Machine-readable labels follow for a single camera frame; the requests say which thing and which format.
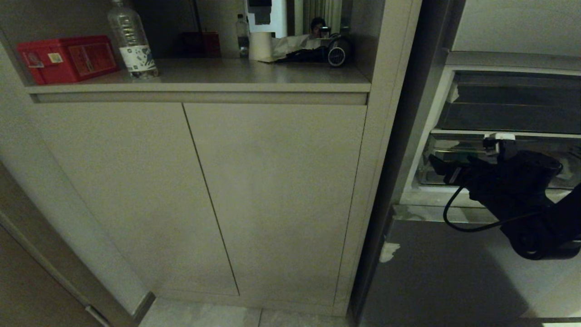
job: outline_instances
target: red box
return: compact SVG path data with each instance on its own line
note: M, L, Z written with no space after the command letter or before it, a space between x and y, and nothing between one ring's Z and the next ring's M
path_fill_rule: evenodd
M119 70L105 35L21 43L18 52L38 84L73 83Z

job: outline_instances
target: plastic water bottle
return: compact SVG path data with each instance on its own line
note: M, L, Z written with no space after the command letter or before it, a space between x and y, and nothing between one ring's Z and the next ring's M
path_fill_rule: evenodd
M241 13L238 14L238 20L236 21L236 33L238 35L240 58L248 58L248 46L250 45L250 41L248 39L248 23L244 20L244 15Z
M112 0L114 8L107 18L119 44L119 51L134 79L151 79L159 75L153 60L139 14L123 6L123 0Z

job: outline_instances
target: tiled floor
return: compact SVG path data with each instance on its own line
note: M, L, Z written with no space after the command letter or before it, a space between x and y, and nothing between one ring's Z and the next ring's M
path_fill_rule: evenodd
M158 298L139 327L349 327L344 318Z

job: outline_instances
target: paper towel roll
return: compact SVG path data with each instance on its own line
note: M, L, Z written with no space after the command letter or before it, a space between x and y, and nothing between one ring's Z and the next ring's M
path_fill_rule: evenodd
M256 61L272 60L272 41L270 32L255 32L250 34L248 58Z

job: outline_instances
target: cabinet door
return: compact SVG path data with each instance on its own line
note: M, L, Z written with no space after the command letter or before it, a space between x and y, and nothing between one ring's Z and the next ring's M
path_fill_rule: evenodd
M366 107L185 109L241 296L332 305Z
M181 104L42 104L29 115L158 296L238 295Z

